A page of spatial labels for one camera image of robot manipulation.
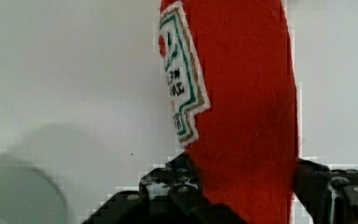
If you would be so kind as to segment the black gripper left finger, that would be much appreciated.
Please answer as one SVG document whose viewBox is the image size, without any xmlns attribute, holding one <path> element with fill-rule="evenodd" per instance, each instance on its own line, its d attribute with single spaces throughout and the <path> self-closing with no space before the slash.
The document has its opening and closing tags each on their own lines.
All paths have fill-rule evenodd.
<svg viewBox="0 0 358 224">
<path fill-rule="evenodd" d="M 227 205 L 203 195 L 194 162 L 182 153 L 143 176 L 137 190 L 123 190 L 82 224 L 246 224 Z"/>
</svg>

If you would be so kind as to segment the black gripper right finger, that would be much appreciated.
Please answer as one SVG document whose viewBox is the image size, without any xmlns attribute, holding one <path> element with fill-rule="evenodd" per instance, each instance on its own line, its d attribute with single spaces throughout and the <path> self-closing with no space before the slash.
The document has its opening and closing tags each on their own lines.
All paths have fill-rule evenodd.
<svg viewBox="0 0 358 224">
<path fill-rule="evenodd" d="M 358 170 L 299 159 L 294 193 L 313 224 L 358 224 Z"/>
</svg>

